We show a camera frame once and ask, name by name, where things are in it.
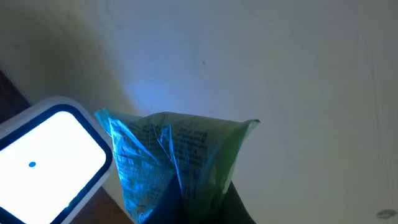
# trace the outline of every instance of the crumpled packet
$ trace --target crumpled packet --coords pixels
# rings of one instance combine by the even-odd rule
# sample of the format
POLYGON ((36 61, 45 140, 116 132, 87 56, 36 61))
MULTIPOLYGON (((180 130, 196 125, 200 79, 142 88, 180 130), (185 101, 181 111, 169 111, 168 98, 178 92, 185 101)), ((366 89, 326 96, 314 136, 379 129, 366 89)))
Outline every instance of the crumpled packet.
POLYGON ((215 216, 243 139, 259 123, 169 112, 140 117, 107 109, 96 117, 112 137, 124 204, 138 223, 155 208, 174 174, 189 222, 215 216))

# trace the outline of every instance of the plastic packet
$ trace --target plastic packet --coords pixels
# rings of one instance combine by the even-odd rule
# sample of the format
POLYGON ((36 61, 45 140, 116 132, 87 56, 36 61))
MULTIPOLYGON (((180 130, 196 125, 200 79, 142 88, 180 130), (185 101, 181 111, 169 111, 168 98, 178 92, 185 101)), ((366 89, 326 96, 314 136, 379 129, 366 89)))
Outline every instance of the plastic packet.
POLYGON ((107 109, 96 117, 112 137, 124 204, 138 223, 176 173, 190 223, 215 216, 242 141, 259 123, 169 112, 139 117, 107 109))

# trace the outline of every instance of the white device frame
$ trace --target white device frame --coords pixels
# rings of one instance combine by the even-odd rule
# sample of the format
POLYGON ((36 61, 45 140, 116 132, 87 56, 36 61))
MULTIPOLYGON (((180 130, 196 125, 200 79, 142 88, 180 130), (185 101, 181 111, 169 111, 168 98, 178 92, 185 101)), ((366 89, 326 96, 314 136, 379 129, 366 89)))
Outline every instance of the white device frame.
MULTIPOLYGON (((113 150, 113 145, 110 140, 109 135, 107 135, 104 129, 97 123, 94 122, 94 119, 90 116, 84 107, 79 104, 77 101, 72 100, 63 96, 54 96, 51 98, 47 98, 34 106, 26 109, 25 111, 19 113, 13 118, 5 121, 3 124, 0 124, 0 139, 6 137, 8 134, 20 128, 22 125, 28 123, 30 120, 34 119, 38 115, 42 114, 44 111, 50 109, 56 105, 70 105, 76 108, 84 118, 90 123, 90 125, 95 129, 95 131, 101 136, 102 139, 107 143, 109 148, 113 150)), ((112 163, 108 170, 99 178, 97 183, 87 192, 87 194, 78 202, 78 204, 73 208, 73 210, 65 217, 65 219, 61 222, 61 224, 70 223, 73 218, 77 215, 77 213, 83 208, 83 206, 89 201, 89 199, 94 195, 94 193, 102 186, 105 180, 111 175, 111 172, 114 170, 115 161, 112 156, 112 163)))

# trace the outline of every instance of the white screen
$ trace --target white screen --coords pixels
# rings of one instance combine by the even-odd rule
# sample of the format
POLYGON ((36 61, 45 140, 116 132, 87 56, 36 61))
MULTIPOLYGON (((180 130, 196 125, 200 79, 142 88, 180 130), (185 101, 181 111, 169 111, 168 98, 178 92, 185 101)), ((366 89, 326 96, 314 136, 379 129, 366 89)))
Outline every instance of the white screen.
POLYGON ((0 207, 27 224, 51 223, 105 160, 76 118, 58 112, 0 151, 0 207))

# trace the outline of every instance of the wall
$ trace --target wall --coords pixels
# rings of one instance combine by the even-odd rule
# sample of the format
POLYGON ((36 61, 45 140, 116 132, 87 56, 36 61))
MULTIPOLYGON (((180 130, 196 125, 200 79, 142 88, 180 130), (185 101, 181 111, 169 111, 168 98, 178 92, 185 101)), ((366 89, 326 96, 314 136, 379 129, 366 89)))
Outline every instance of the wall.
MULTIPOLYGON (((90 112, 260 119, 233 176, 258 223, 398 208, 396 2, 9 4, 44 24, 40 63, 90 112)), ((116 176, 105 188, 123 206, 116 176)))

